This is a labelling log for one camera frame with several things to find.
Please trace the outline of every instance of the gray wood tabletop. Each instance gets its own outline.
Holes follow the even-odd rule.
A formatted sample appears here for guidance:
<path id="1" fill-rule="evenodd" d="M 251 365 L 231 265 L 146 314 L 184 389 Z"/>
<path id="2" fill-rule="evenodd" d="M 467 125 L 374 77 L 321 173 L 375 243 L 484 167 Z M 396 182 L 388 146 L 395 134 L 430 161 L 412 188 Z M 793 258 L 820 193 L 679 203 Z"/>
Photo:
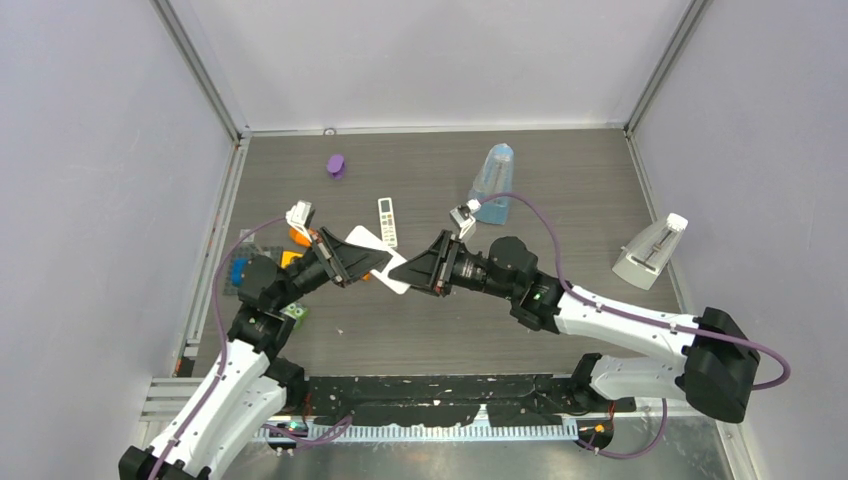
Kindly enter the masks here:
<path id="1" fill-rule="evenodd" d="M 448 211 L 466 200 L 488 150 L 500 142 L 515 150 L 513 190 L 554 224 L 571 281 L 625 302 L 678 311 L 667 273 L 646 292 L 611 270 L 621 246 L 650 224 L 619 130 L 254 138 L 228 245 L 240 229 L 283 215 L 299 199 L 316 208 L 313 227 L 325 226 L 343 239 L 364 225 L 379 236 L 377 198 L 392 197 L 397 250 L 411 258 L 450 228 Z M 346 159 L 341 180 L 326 172 L 335 153 Z M 540 269 L 555 274 L 550 237 L 525 206 L 513 202 L 505 226 L 478 225 L 470 250 L 485 253 L 494 239 L 517 235 L 539 256 Z M 256 241 L 303 250 L 287 227 L 270 227 Z M 531 332 L 509 316 L 505 300 L 461 289 L 446 298 L 396 295 L 372 279 L 345 289 L 328 284 L 301 302 L 310 315 L 282 355 L 310 375 L 570 373 L 584 353 L 633 355 L 591 338 Z M 236 297 L 222 297 L 227 328 L 237 307 Z M 218 354 L 215 328 L 210 314 L 195 376 L 204 375 Z"/>

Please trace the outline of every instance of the white remote control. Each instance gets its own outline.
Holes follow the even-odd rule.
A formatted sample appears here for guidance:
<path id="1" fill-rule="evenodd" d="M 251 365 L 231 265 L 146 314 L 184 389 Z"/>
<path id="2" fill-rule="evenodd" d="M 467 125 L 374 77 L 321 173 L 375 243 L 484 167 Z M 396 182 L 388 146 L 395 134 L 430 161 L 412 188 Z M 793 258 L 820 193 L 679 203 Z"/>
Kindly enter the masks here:
<path id="1" fill-rule="evenodd" d="M 397 248 L 395 211 L 392 208 L 391 197 L 377 199 L 377 210 L 380 212 L 380 235 L 383 237 L 383 243 L 392 248 Z"/>

